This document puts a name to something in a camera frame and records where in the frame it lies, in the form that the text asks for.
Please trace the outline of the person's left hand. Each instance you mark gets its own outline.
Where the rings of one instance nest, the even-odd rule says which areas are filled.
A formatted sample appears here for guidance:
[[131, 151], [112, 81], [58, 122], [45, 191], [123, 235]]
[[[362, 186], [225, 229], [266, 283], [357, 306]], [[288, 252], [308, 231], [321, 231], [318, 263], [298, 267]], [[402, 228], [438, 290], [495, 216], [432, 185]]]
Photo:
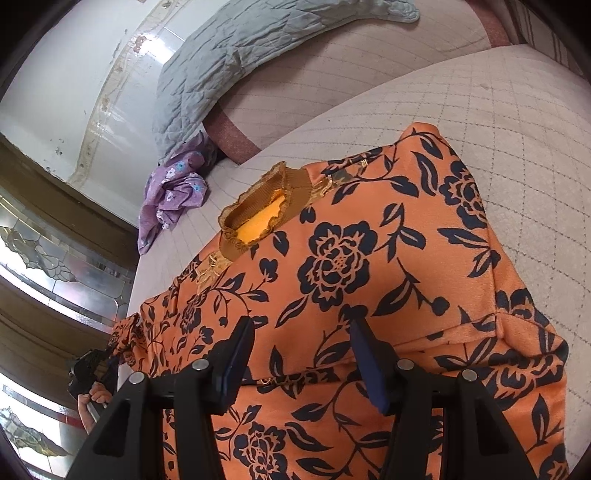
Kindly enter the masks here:
[[87, 434], [96, 424], [98, 413], [107, 407], [112, 400], [112, 394], [99, 382], [94, 382], [88, 393], [77, 396], [77, 409]]

